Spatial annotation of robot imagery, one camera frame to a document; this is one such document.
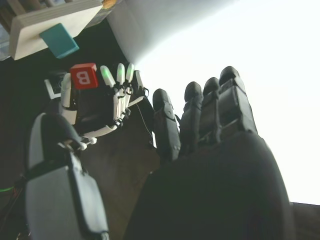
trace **blue-green block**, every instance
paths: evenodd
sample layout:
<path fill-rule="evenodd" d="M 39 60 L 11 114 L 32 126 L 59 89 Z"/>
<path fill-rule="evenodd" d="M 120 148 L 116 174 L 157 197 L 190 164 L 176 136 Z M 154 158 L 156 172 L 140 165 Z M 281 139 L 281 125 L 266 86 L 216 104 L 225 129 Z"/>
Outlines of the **blue-green block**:
<path fill-rule="evenodd" d="M 58 59 L 62 59 L 79 49 L 75 40 L 61 23 L 40 33 L 40 37 Z"/>

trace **white robotic hand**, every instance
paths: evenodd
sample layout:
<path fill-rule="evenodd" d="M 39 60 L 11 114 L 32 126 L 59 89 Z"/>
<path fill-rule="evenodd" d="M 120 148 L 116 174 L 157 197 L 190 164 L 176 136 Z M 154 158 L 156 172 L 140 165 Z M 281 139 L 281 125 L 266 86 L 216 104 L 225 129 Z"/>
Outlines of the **white robotic hand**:
<path fill-rule="evenodd" d="M 97 70 L 96 65 L 94 65 L 92 69 L 94 70 L 93 73 L 95 74 Z M 99 68 L 99 70 L 103 82 L 105 86 L 107 86 L 104 87 L 106 93 L 108 95 L 113 94 L 112 100 L 110 98 L 110 100 L 113 101 L 113 113 L 111 113 L 113 116 L 112 124 L 104 124 L 101 127 L 99 126 L 97 129 L 97 126 L 95 126 L 95 123 L 93 122 L 92 124 L 94 126 L 92 126 L 92 130 L 80 132 L 82 137 L 89 138 L 86 142 L 92 144 L 96 142 L 96 140 L 93 138 L 109 134 L 116 130 L 119 126 L 122 126 L 124 119 L 128 118 L 130 115 L 129 107 L 138 103 L 144 97 L 144 87 L 140 78 L 140 72 L 138 70 L 135 71 L 135 67 L 132 63 L 129 64 L 127 70 L 125 70 L 125 66 L 122 63 L 119 63 L 117 67 L 116 80 L 107 66 L 103 65 Z M 75 81 L 75 78 L 72 74 L 73 73 L 67 73 L 63 78 L 61 84 L 59 113 L 64 116 L 70 124 L 74 125 L 75 129 L 77 130 L 77 122 L 79 118 L 77 115 L 80 107 L 78 105 L 78 97 L 79 92 L 85 88 L 83 87 L 82 89 L 76 89 L 77 84 L 72 84 L 72 81 Z M 84 71 L 80 71 L 76 74 L 76 76 L 80 79 L 80 84 L 92 84 L 89 77 L 90 72 L 86 73 Z M 96 81 L 96 86 L 98 86 L 96 76 L 94 75 L 92 78 Z M 139 94 L 135 94 L 135 100 L 130 102 L 132 94 L 136 92 L 139 92 Z M 105 105 L 107 107 L 111 106 L 112 104 L 110 104 L 110 102 L 106 102 Z"/>

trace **green cable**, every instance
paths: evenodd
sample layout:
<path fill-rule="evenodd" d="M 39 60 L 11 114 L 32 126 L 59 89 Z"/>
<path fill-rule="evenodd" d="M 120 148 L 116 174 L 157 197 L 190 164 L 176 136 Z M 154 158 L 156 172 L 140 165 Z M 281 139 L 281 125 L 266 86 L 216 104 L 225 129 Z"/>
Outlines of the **green cable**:
<path fill-rule="evenodd" d="M 8 187 L 8 188 L 0 188 L 0 193 L 3 193 L 3 192 L 8 192 L 10 190 L 14 189 L 14 187 Z"/>

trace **wooden board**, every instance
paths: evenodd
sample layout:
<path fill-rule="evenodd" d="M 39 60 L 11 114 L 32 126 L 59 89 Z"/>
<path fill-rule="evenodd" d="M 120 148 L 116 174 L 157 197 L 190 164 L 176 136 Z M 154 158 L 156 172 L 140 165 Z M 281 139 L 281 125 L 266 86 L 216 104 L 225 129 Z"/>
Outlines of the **wooden board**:
<path fill-rule="evenodd" d="M 18 60 L 46 49 L 39 34 L 59 23 L 76 37 L 101 8 L 100 0 L 78 0 L 15 17 L 10 33 L 11 56 Z"/>

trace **red block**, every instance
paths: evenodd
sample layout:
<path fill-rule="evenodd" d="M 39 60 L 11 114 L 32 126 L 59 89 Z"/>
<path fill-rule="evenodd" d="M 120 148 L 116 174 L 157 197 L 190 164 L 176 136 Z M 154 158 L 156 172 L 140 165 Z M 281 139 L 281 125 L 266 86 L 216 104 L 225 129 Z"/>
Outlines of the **red block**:
<path fill-rule="evenodd" d="M 93 89 L 98 87 L 95 63 L 76 64 L 70 68 L 71 79 L 76 89 Z"/>

